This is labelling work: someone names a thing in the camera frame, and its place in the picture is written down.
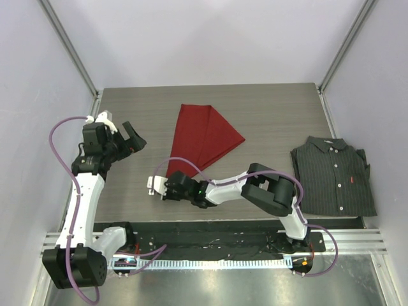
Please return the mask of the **red cloth napkin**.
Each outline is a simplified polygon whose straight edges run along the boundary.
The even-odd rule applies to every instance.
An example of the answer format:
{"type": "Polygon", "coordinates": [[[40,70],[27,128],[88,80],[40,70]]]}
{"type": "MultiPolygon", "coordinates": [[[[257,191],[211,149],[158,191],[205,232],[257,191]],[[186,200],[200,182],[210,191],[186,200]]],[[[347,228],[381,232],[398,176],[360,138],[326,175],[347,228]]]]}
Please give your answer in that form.
{"type": "Polygon", "coordinates": [[[181,105],[166,176],[193,177],[236,149],[245,138],[211,105],[181,105]],[[184,158],[192,164],[178,160],[184,158]]]}

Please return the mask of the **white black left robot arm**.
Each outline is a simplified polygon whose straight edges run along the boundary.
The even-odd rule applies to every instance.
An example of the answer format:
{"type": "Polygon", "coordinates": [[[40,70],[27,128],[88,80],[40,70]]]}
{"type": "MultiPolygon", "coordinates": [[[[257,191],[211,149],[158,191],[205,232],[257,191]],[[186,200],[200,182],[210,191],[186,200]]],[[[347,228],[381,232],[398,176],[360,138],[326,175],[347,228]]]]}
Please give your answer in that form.
{"type": "Polygon", "coordinates": [[[108,262],[119,251],[129,254],[136,236],[129,222],[113,222],[94,238],[99,197],[113,163],[141,151],[147,142],[130,122],[123,123],[124,138],[113,124],[101,120],[86,123],[79,155],[66,166],[72,179],[70,203],[59,238],[43,253],[42,262],[58,289],[100,287],[105,283],[108,262]]]}

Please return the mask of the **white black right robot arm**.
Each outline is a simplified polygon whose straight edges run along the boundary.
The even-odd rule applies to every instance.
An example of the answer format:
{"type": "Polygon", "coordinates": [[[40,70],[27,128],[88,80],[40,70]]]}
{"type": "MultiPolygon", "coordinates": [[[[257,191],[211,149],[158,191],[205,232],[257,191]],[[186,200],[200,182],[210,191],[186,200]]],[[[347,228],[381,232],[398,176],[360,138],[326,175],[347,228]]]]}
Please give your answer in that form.
{"type": "Polygon", "coordinates": [[[163,200],[186,200],[199,208],[247,200],[283,225],[286,237],[274,243],[277,251],[293,254],[312,249],[308,221],[300,210],[303,186],[294,177],[262,164],[252,163],[246,172],[223,180],[197,181],[176,171],[160,183],[157,192],[163,200]]]}

